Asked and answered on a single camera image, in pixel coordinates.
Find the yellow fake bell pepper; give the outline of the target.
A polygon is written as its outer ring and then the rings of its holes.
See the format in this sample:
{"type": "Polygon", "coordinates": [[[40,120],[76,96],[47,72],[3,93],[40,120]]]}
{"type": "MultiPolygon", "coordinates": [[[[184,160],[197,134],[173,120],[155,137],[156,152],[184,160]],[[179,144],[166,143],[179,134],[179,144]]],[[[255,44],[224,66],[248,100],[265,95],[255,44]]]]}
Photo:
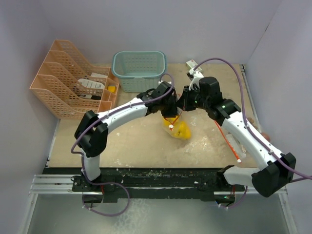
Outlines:
{"type": "Polygon", "coordinates": [[[175,134],[179,130],[180,120],[179,116],[168,117],[163,119],[163,128],[169,134],[175,134]]]}

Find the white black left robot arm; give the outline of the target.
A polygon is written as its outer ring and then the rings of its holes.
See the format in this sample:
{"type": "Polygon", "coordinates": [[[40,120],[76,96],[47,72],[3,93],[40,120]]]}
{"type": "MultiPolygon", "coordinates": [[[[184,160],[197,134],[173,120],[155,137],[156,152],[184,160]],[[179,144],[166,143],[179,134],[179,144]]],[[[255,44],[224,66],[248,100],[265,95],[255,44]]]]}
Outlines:
{"type": "Polygon", "coordinates": [[[100,187],[100,154],[105,150],[108,135],[134,119],[158,111],[167,117],[177,113],[176,94],[172,83],[162,81],[157,88],[140,93],[131,101],[98,114],[88,111],[79,123],[71,153],[81,155],[83,186],[89,191],[100,187]]]}

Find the clear zip bag red seal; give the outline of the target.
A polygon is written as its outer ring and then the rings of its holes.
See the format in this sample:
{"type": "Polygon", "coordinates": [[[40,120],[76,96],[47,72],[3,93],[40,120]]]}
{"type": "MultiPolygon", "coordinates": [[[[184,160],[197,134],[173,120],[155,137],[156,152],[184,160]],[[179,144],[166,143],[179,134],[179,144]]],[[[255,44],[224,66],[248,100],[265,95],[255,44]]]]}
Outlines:
{"type": "Polygon", "coordinates": [[[189,124],[182,118],[183,111],[178,108],[174,117],[163,118],[164,130],[173,138],[189,140],[192,136],[189,124]]]}

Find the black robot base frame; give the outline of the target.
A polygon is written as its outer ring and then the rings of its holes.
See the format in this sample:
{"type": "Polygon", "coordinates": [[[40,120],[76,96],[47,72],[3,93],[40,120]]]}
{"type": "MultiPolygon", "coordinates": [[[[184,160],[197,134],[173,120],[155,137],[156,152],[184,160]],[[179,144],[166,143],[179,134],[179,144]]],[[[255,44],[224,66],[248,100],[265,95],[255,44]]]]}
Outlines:
{"type": "Polygon", "coordinates": [[[221,179],[221,168],[101,168],[93,184],[80,168],[45,168],[45,175],[68,175],[73,192],[94,195],[86,202],[115,203],[119,198],[199,199],[233,203],[242,185],[221,179]]]}

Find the yellow fake fruit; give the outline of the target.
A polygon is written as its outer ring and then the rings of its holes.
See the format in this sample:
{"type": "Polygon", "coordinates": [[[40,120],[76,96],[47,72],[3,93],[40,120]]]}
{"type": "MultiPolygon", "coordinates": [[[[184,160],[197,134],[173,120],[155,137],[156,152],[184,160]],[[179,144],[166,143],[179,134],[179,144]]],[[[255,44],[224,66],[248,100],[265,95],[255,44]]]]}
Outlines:
{"type": "Polygon", "coordinates": [[[192,133],[188,123],[185,121],[180,121],[178,132],[170,135],[174,138],[189,140],[192,136],[192,133]]]}

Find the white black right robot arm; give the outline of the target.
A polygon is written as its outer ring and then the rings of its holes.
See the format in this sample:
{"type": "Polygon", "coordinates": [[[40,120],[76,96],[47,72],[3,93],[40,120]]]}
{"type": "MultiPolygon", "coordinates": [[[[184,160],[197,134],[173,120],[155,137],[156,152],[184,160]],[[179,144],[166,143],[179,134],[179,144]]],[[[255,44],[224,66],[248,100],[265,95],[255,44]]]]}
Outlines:
{"type": "Polygon", "coordinates": [[[227,166],[220,171],[217,186],[223,191],[233,185],[254,187],[259,194],[270,197],[290,183],[296,158],[292,153],[284,154],[271,145],[243,116],[239,106],[222,96],[219,82],[214,77],[191,76],[177,106],[183,111],[203,109],[208,116],[230,132],[256,161],[256,168],[227,166]]]}

